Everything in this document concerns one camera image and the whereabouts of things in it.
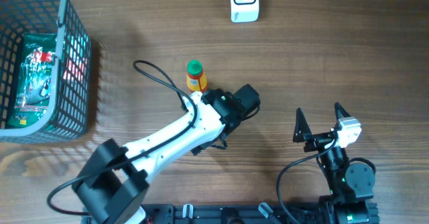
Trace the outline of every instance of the wooden table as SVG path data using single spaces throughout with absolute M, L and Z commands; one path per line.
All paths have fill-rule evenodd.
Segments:
M 427 223 L 429 0 L 261 0 L 258 21 L 244 24 L 231 23 L 229 0 L 72 1 L 95 45 L 88 133 L 64 144 L 0 144 L 0 223 L 78 223 L 49 210 L 47 194 L 98 144 L 143 138 L 183 114 L 133 60 L 157 64 L 186 89 L 194 58 L 212 88 L 250 83 L 261 111 L 231 134 L 228 150 L 187 154 L 163 171 L 145 203 L 276 203 L 279 171 L 307 156 L 292 143 L 296 108 L 318 133 L 334 125 L 339 101 L 363 125 L 347 152 L 377 166 L 383 223 Z M 284 176 L 282 192 L 316 201 L 329 189 L 310 161 Z M 82 208 L 71 190 L 54 201 Z

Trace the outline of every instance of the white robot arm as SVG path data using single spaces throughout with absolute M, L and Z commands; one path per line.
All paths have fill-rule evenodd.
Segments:
M 214 147 L 226 148 L 225 138 L 249 118 L 252 111 L 259 110 L 260 105 L 259 94 L 250 85 L 245 85 L 235 94 L 217 89 L 205 94 L 195 92 L 190 98 L 197 106 L 196 113 L 189 100 L 183 98 L 187 114 L 167 127 L 122 147 L 110 139 L 95 150 L 78 177 L 153 150 L 181 132 L 196 114 L 195 124 L 188 131 L 148 155 L 122 166 L 122 171 L 128 176 L 124 183 L 113 171 L 109 171 L 72 185 L 73 191 L 98 224 L 141 223 L 145 219 L 141 208 L 143 198 L 151 182 L 164 168 L 189 151 L 197 155 L 201 150 L 214 146 L 218 139 L 224 144 Z

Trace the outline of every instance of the basket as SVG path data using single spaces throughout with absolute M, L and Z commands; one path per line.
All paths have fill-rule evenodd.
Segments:
M 47 111 L 5 129 L 15 104 L 23 34 L 57 33 Z M 70 0 L 0 0 L 0 142 L 63 142 L 86 131 L 91 44 Z

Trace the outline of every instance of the white object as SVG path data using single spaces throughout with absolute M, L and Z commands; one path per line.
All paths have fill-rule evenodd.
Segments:
M 343 117 L 338 119 L 336 126 L 340 130 L 336 132 L 338 139 L 335 146 L 346 148 L 349 144 L 356 142 L 359 134 L 361 134 L 361 123 L 355 117 Z M 325 149 L 329 148 L 332 144 L 326 144 Z
M 252 22 L 259 15 L 259 0 L 231 0 L 231 20 L 234 23 Z
M 198 91 L 190 95 L 198 109 L 198 112 L 196 113 L 197 120 L 193 128 L 166 146 L 150 153 L 145 158 L 140 158 L 131 163 L 137 171 L 146 171 L 146 182 L 148 184 L 150 184 L 154 178 L 172 162 L 176 161 L 193 148 L 215 140 L 222 133 L 225 128 L 225 124 L 221 122 L 221 116 L 211 105 L 204 104 L 201 101 L 201 96 L 202 93 Z M 186 98 L 183 98 L 183 100 L 189 110 L 185 116 L 148 137 L 125 144 L 124 147 L 128 149 L 125 156 L 127 158 L 132 158 L 152 147 L 157 146 L 167 139 L 170 139 L 182 131 L 188 125 L 188 122 L 192 121 L 192 118 L 194 117 L 194 109 L 192 108 L 189 100 Z M 134 216 L 132 216 L 132 218 L 130 218 L 125 224 L 140 223 L 143 221 L 144 217 L 144 210 L 140 207 L 138 212 L 136 212 L 136 214 L 134 214 Z

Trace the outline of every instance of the wood grain surface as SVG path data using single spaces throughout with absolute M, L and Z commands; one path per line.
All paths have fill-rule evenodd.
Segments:
M 0 144 L 0 223 L 78 223 L 49 210 L 48 193 L 103 141 L 126 144 L 183 114 L 177 96 L 134 71 L 133 60 L 157 64 L 186 89 L 194 58 L 212 88 L 250 83 L 261 111 L 231 134 L 228 150 L 169 166 L 145 203 L 276 203 L 279 171 L 307 156 L 292 143 L 296 108 L 318 133 L 334 125 L 339 101 L 363 124 L 347 151 L 377 166 L 382 222 L 428 222 L 429 0 L 261 0 L 258 21 L 243 24 L 231 23 L 229 0 L 72 2 L 94 43 L 88 133 L 62 144 Z M 282 192 L 316 201 L 329 189 L 309 161 L 284 176 Z M 54 202 L 82 208 L 71 190 Z

